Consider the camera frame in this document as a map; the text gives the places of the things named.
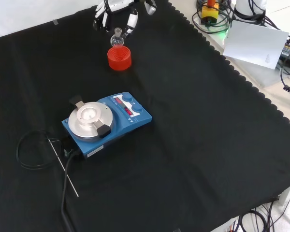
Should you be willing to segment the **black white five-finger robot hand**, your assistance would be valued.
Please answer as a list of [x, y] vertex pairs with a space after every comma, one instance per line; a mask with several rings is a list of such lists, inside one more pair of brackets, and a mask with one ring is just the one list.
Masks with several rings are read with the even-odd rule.
[[134, 8], [134, 4], [143, 2], [148, 15], [153, 15], [157, 9], [154, 0], [103, 0], [95, 9], [93, 20], [93, 27], [97, 30], [105, 29], [110, 30], [109, 20], [113, 15], [130, 9], [130, 15], [127, 25], [124, 30], [124, 37], [127, 38], [134, 31], [138, 22], [138, 12]]

